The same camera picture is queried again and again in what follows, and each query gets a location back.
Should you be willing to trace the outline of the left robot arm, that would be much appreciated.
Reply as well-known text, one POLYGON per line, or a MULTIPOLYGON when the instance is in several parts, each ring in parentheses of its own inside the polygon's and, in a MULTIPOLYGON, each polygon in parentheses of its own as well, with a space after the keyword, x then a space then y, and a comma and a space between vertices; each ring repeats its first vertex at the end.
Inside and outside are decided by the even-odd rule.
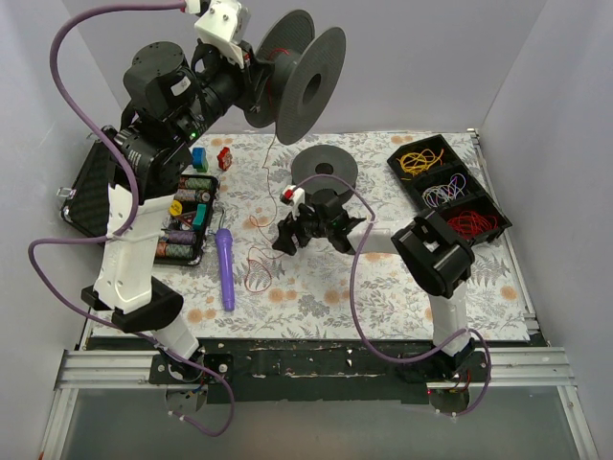
POLYGON ((152 269, 191 146, 231 106, 254 109, 274 75, 278 50, 254 51, 247 43, 240 49, 244 65, 203 42, 191 59, 172 42, 145 46, 124 74, 130 100, 121 127, 102 140, 121 157, 107 168, 102 267, 81 298, 111 311, 112 327, 151 334, 168 370, 185 383, 203 375, 199 343, 181 316, 182 296, 153 278, 152 269))

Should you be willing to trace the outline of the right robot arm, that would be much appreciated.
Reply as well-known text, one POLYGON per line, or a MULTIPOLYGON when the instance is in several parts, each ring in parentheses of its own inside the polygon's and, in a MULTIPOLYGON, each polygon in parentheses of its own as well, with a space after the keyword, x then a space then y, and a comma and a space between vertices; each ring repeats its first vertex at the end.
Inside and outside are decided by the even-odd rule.
POLYGON ((305 202, 305 191, 286 187, 280 201, 289 206, 287 217, 278 222, 278 238, 272 248, 293 256, 313 239, 326 239, 341 254, 353 256, 350 273, 352 321, 365 347, 375 356, 398 365, 423 363, 432 375, 458 379, 468 368, 474 351, 467 325, 466 282, 475 261, 470 245, 459 237, 435 211, 419 213, 410 223, 379 222, 354 218, 337 194, 324 189, 305 202), (361 254, 398 255, 414 281, 426 292, 432 313, 432 348, 412 357, 392 357, 379 351, 365 335, 355 305, 355 281, 361 254))

